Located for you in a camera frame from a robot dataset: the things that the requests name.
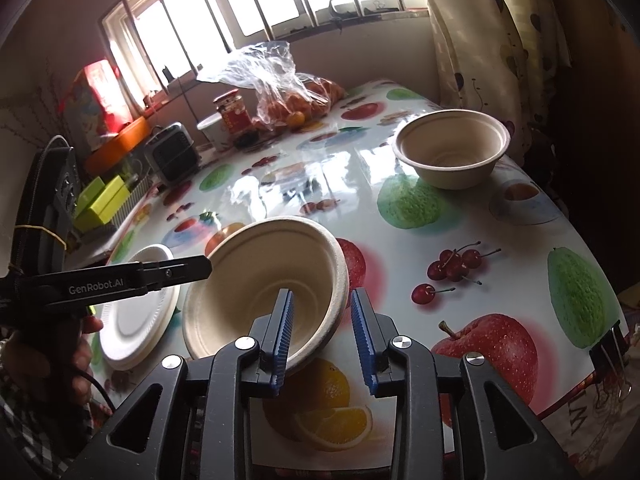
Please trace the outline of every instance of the beige paper bowl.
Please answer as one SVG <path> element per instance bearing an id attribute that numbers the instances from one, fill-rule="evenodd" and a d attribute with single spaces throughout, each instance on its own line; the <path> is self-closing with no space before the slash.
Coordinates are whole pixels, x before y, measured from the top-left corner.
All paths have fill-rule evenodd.
<path id="1" fill-rule="evenodd" d="M 193 358 L 215 354 L 248 335 L 271 313 L 280 288 L 293 291 L 287 371 L 301 368 L 331 339 L 349 298 L 344 255 L 324 227 L 298 217 L 251 224 L 209 256 L 213 271 L 188 291 L 184 340 Z"/>
<path id="2" fill-rule="evenodd" d="M 491 116 L 472 110 L 441 110 L 402 127 L 393 150 L 428 184 L 466 189 L 491 174 L 510 140 L 507 128 Z"/>

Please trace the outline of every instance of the rubber band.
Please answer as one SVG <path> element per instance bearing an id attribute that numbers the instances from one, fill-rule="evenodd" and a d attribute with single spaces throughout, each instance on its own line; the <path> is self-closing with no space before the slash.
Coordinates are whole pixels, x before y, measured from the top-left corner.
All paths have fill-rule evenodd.
<path id="1" fill-rule="evenodd" d="M 57 234 L 55 234 L 55 232 L 53 231 L 49 231 L 46 227 L 42 227 L 41 225 L 17 225 L 14 227 L 14 230 L 16 229 L 39 229 L 40 231 L 44 231 L 46 232 L 46 234 L 53 236 L 57 241 L 59 241 L 62 244 L 62 247 L 65 249 L 66 251 L 66 242 L 60 238 Z"/>

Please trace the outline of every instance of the white paper plate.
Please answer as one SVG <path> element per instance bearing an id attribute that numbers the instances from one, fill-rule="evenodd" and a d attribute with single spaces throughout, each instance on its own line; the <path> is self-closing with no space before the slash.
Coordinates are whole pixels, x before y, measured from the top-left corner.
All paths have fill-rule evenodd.
<path id="1" fill-rule="evenodd" d="M 130 262 L 159 262 L 173 257 L 168 247 L 158 244 L 145 247 Z M 100 344 L 114 370 L 130 370 L 149 355 L 171 321 L 179 293 L 180 285 L 174 285 L 103 304 Z"/>

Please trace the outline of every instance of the curtain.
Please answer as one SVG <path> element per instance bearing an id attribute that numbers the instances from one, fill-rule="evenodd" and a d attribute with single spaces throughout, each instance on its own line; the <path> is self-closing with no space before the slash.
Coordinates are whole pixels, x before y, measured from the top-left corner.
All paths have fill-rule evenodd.
<path id="1" fill-rule="evenodd" d="M 568 49 L 552 0 L 428 0 L 444 107 L 478 110 L 511 134 L 524 163 Z"/>

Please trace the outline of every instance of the windowsill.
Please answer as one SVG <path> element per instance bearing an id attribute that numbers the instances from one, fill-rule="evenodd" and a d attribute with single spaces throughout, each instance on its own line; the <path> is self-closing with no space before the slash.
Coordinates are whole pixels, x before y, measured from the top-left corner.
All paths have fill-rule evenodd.
<path id="1" fill-rule="evenodd" d="M 348 18 L 346 20 L 336 20 L 330 23 L 323 23 L 317 27 L 305 27 L 302 30 L 296 30 L 286 36 L 277 38 L 278 41 L 294 41 L 303 40 L 317 34 L 329 32 L 336 28 L 342 29 L 353 27 L 354 25 L 363 25 L 364 23 L 386 22 L 388 20 L 404 20 L 405 18 L 426 18 L 429 16 L 427 9 L 416 10 L 396 10 L 395 12 L 380 12 L 379 14 L 370 14 L 369 16 L 358 16 L 356 18 Z"/>
<path id="2" fill-rule="evenodd" d="M 291 34 L 287 34 L 286 36 L 281 36 L 277 38 L 276 41 L 289 41 L 289 43 L 294 43 L 295 41 L 304 40 L 305 38 L 310 38 L 318 34 L 324 34 L 325 32 L 330 32 L 331 30 L 342 30 L 347 27 L 353 27 L 354 25 L 363 25 L 365 23 L 373 22 L 386 22 L 389 20 L 404 20 L 407 18 L 426 18 L 428 16 L 428 9 L 381 12 L 379 14 L 370 14 L 369 16 L 358 16 L 356 18 L 348 18 L 346 20 L 323 23 L 318 27 L 305 27 L 301 30 L 294 31 Z M 156 98 L 156 100 L 158 100 L 159 102 L 155 103 L 153 107 L 147 108 L 143 112 L 143 115 L 148 119 L 149 117 L 151 117 L 151 115 L 174 101 L 174 99 L 181 97 L 189 90 L 203 83 L 202 81 L 198 81 L 191 72 L 187 72 L 186 74 L 180 76 L 180 82 L 182 83 L 181 87 L 178 84 L 177 80 L 173 81 L 168 88 L 169 95 L 163 95 L 162 97 Z"/>

